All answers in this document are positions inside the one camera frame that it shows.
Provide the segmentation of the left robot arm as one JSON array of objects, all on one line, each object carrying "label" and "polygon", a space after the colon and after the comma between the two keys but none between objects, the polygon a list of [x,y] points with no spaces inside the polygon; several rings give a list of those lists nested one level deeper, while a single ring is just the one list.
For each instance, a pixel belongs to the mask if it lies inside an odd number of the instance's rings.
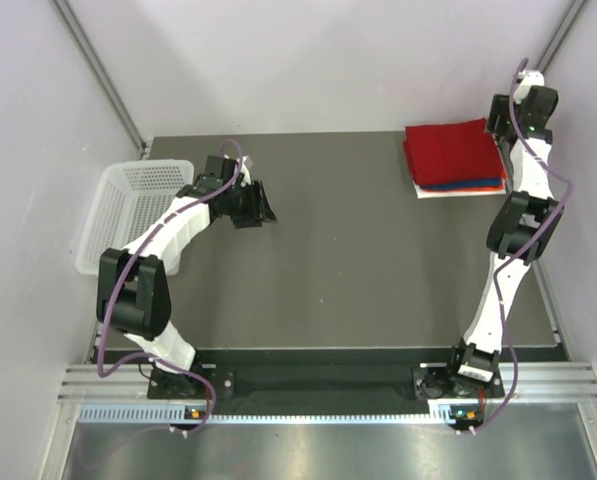
[{"label": "left robot arm", "polygon": [[140,348],[152,366],[156,399],[187,399],[211,392],[197,366],[198,354],[171,319],[168,273],[183,250],[216,220],[227,217],[237,229],[277,220],[264,186],[250,174],[247,156],[208,157],[205,169],[184,185],[170,206],[138,238],[100,257],[96,316],[100,343],[114,330]]}]

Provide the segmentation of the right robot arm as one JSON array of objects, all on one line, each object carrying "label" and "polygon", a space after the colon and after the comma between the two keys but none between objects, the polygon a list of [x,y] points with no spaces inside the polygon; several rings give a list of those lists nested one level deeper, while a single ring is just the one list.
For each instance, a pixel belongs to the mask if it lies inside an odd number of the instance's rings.
[{"label": "right robot arm", "polygon": [[507,147],[511,190],[487,234],[489,271],[476,314],[444,372],[458,397],[493,385],[517,290],[562,216],[548,179],[547,123],[558,100],[555,89],[540,85],[518,85],[492,100],[487,130]]}]

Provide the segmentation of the red t-shirt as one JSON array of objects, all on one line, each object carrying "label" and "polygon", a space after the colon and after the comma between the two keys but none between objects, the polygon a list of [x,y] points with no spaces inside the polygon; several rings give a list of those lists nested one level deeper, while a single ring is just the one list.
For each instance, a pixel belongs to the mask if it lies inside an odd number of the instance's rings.
[{"label": "red t-shirt", "polygon": [[487,120],[407,126],[403,149],[420,187],[494,186],[505,177]]}]

